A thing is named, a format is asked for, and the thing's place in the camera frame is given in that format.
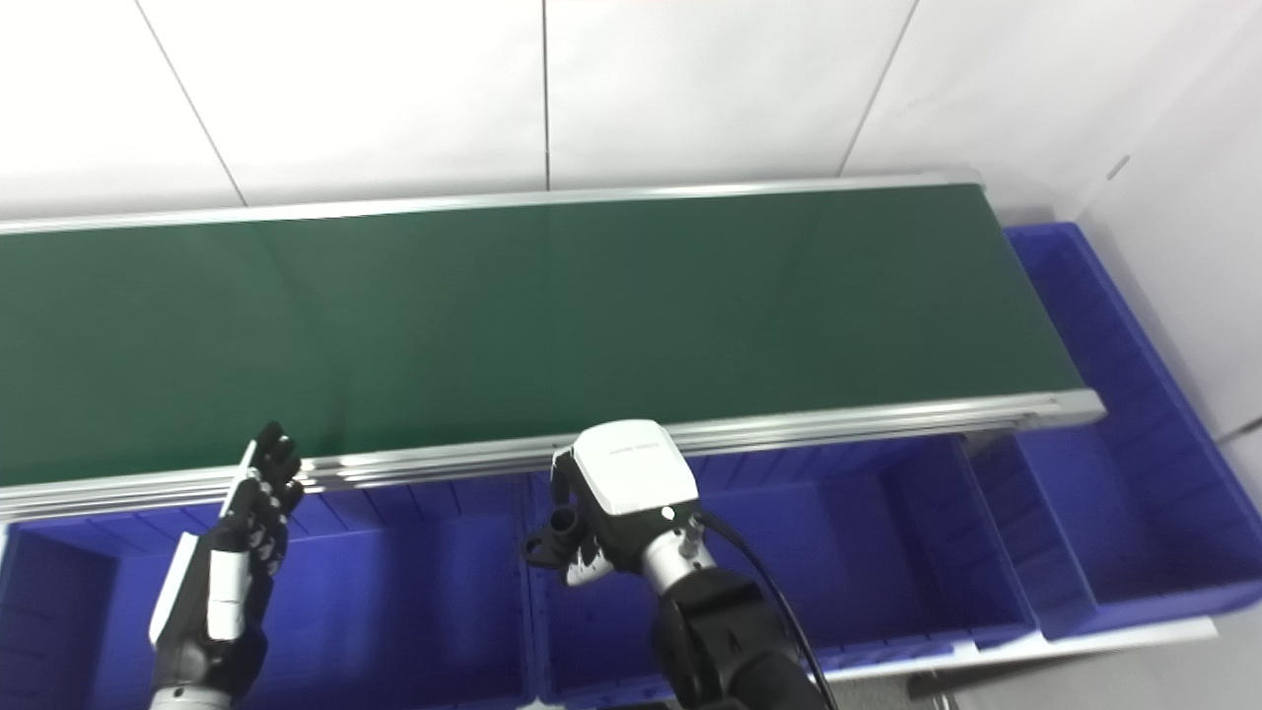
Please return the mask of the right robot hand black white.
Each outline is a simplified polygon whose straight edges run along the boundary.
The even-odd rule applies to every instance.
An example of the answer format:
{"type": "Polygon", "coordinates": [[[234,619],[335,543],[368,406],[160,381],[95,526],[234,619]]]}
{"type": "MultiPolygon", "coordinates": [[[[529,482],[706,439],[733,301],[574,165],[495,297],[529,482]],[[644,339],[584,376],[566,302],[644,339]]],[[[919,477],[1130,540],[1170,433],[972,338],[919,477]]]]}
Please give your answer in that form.
{"type": "Polygon", "coordinates": [[[649,419],[597,424],[551,460],[553,509],[541,526],[538,566],[565,586],[635,574],[661,595],[714,567],[695,475],[666,428],[649,419]]]}

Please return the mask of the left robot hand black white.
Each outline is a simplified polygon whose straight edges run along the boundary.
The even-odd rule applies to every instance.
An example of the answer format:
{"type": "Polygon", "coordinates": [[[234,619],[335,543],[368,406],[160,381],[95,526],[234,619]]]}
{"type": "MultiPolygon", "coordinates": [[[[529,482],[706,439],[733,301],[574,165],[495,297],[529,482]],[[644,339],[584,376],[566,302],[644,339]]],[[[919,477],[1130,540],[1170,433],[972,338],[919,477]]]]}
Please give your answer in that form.
{"type": "Polygon", "coordinates": [[[153,609],[153,709],[233,709],[261,673],[264,619],[302,503],[302,458],[280,422],[246,445],[215,523],[182,533],[153,609]]]}

